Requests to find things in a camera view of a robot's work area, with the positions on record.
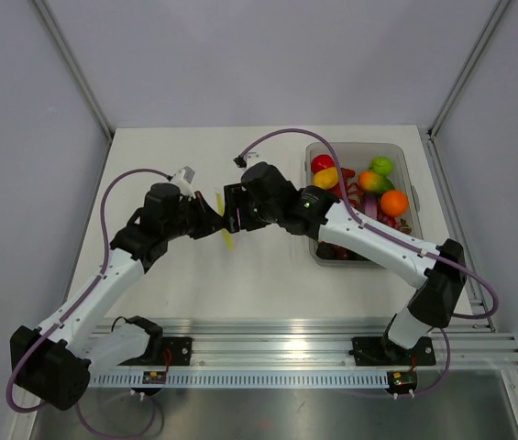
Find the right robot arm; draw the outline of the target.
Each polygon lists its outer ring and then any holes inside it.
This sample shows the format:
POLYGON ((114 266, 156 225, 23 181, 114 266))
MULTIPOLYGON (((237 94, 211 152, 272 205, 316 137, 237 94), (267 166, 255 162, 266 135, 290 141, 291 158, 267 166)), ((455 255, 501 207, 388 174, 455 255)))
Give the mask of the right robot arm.
POLYGON ((405 365, 418 342, 445 329, 454 315, 467 276, 463 247, 407 236, 352 208, 313 185, 297 189, 273 165, 261 161, 224 188, 225 227, 230 233, 276 225, 291 235, 349 249, 398 275, 415 289, 390 320, 370 365, 405 365))

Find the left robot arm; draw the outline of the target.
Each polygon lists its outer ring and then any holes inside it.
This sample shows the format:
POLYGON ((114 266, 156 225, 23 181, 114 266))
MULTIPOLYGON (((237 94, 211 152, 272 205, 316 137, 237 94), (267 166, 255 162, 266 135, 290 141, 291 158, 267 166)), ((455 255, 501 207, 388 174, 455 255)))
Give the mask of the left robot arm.
POLYGON ((100 269, 83 289, 36 328, 19 327, 10 339, 12 373, 6 401, 14 401, 15 386, 55 408, 70 409, 91 379, 131 359, 144 365, 162 356, 162 329, 138 317, 127 328, 90 338, 111 307, 136 284, 179 237, 199 239, 218 232, 222 217, 199 192, 182 193, 172 183, 157 183, 105 248, 100 269))

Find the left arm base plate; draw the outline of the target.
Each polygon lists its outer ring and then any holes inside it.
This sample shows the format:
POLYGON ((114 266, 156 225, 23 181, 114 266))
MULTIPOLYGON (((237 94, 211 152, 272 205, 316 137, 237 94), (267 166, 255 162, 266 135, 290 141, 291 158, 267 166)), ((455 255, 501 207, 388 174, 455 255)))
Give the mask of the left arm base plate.
POLYGON ((189 336, 164 336, 150 342, 145 352, 120 363, 126 367, 187 367, 191 365, 193 339, 189 336))

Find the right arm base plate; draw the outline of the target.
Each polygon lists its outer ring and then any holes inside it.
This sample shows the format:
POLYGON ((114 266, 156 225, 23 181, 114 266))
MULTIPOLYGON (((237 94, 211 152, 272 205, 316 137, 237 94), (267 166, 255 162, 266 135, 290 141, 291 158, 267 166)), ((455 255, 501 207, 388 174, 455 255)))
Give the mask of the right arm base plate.
POLYGON ((430 337, 424 336, 413 348, 404 349, 382 336, 355 336, 349 355, 358 367, 431 367, 436 364, 430 337))

